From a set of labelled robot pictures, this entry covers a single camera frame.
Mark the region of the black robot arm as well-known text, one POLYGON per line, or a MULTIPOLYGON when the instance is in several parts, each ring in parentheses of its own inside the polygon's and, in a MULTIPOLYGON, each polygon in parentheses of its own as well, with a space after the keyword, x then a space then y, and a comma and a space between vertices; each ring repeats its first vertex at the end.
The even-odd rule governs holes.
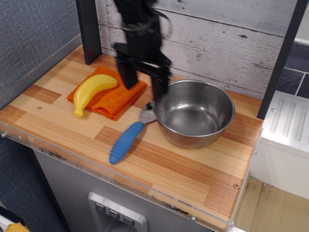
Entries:
POLYGON ((161 52, 160 17, 165 15, 153 8, 153 0, 117 0, 126 43, 113 45, 117 52, 117 67, 127 89, 136 85, 137 73, 151 77, 154 100, 159 101, 168 91, 171 60, 161 52))

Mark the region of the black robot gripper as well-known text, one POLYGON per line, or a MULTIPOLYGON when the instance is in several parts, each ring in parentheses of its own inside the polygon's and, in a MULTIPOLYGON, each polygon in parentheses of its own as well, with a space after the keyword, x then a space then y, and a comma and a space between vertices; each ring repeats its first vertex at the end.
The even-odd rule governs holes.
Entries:
POLYGON ((117 67, 127 89, 138 82, 138 65, 141 72, 152 72, 153 68, 146 63, 157 65, 162 72, 152 72, 152 87, 154 100, 159 101, 168 91, 169 66, 171 61, 161 52, 162 34, 159 15, 152 15, 145 23, 129 24, 122 22, 121 27, 126 35, 126 43, 115 43, 117 52, 117 67))

